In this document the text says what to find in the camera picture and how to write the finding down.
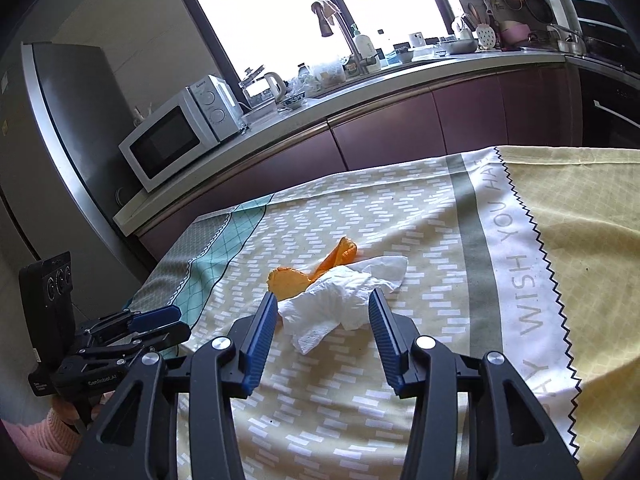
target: black window frame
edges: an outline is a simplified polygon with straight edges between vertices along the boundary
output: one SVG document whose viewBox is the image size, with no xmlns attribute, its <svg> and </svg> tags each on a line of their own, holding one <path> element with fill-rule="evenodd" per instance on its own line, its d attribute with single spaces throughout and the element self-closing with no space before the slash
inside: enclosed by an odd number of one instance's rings
<svg viewBox="0 0 640 480">
<path fill-rule="evenodd" d="M 349 7 L 347 6 L 344 0 L 331 0 L 335 2 L 342 11 L 342 16 L 344 21 L 347 23 L 348 27 L 351 27 L 355 23 L 353 16 L 349 11 Z M 451 28 L 451 22 L 454 20 L 453 10 L 449 5 L 448 0 L 434 0 L 438 10 L 440 11 L 440 16 L 442 17 L 442 21 L 447 29 L 448 34 L 452 34 L 453 30 Z M 229 56 L 227 55 L 220 39 L 216 35 L 216 32 L 213 29 L 207 15 L 205 14 L 202 6 L 200 5 L 198 0 L 182 0 L 185 7 L 187 8 L 188 13 L 191 15 L 191 19 L 196 25 L 200 36 L 202 37 L 205 45 L 209 49 L 218 69 L 220 70 L 220 74 L 223 79 L 228 83 L 231 87 L 231 90 L 236 97 L 236 99 L 248 105 L 244 94 L 242 93 L 242 89 L 239 87 L 240 77 L 236 69 L 234 68 Z"/>
</svg>

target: white microwave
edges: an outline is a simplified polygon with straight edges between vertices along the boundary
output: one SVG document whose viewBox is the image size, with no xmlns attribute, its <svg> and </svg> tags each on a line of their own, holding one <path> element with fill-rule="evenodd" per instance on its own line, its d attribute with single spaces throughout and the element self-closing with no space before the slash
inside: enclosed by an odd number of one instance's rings
<svg viewBox="0 0 640 480">
<path fill-rule="evenodd" d="M 183 88 L 120 143 L 147 191 L 244 130 L 242 110 L 223 79 L 209 75 Z"/>
</svg>

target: patterned tablecloth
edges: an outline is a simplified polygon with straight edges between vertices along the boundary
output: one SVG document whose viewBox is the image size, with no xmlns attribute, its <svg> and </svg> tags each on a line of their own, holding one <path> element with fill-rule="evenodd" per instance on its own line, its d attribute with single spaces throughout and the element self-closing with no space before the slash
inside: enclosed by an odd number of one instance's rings
<svg viewBox="0 0 640 480">
<path fill-rule="evenodd" d="M 603 478 L 640 423 L 639 152 L 503 146 L 327 176 L 198 218 L 131 307 L 179 306 L 194 351 L 255 311 L 271 269 L 309 271 L 342 236 L 358 259 L 407 256 L 392 309 L 455 352 L 504 352 Z M 302 356 L 281 323 L 232 405 L 246 477 L 287 480 L 398 478 L 414 409 L 368 326 Z M 179 415 L 187 479 L 188 396 Z"/>
</svg>

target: teal stripe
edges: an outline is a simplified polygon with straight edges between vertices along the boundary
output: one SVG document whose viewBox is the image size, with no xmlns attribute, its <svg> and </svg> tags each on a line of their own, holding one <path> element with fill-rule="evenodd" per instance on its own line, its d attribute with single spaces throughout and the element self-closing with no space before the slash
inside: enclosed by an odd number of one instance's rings
<svg viewBox="0 0 640 480">
<path fill-rule="evenodd" d="M 208 250 L 191 263 L 191 275 L 174 300 L 174 305 L 182 312 L 181 321 L 191 327 L 197 323 L 213 287 L 264 217 L 272 196 L 245 202 L 229 213 L 228 225 Z"/>
<path fill-rule="evenodd" d="M 465 258 L 469 294 L 469 354 L 481 358 L 491 350 L 502 352 L 502 321 L 498 287 L 489 247 L 478 215 L 476 190 L 462 155 L 447 155 L 447 167 L 456 197 L 460 242 Z"/>
</svg>

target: kitchen faucet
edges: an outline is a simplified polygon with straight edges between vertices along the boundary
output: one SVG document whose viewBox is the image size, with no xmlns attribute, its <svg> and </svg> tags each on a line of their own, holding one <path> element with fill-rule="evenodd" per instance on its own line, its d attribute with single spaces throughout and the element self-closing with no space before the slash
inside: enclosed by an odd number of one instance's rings
<svg viewBox="0 0 640 480">
<path fill-rule="evenodd" d="M 320 2 L 313 2 L 311 5 L 311 11 L 314 12 L 318 17 L 318 25 L 320 25 L 320 33 L 322 34 L 322 37 L 328 38 L 329 36 L 332 36 L 334 32 L 332 31 L 331 25 L 329 25 L 329 22 L 327 21 L 327 18 L 325 17 L 324 12 L 322 12 L 322 4 Z M 340 10 L 338 10 L 334 14 L 334 16 L 338 21 L 338 25 L 340 25 L 340 30 L 342 31 L 342 35 L 344 36 L 344 39 L 347 41 L 347 44 L 351 49 L 351 53 L 353 54 L 353 59 L 355 60 L 356 66 L 358 67 L 358 74 L 366 75 L 367 73 L 369 73 L 369 71 L 366 68 L 367 63 L 362 59 L 362 56 L 360 55 L 360 52 L 358 51 L 356 44 L 354 43 L 353 38 L 351 37 L 351 31 L 349 30 L 347 23 L 344 21 L 344 18 L 342 17 L 342 13 L 340 12 Z"/>
</svg>

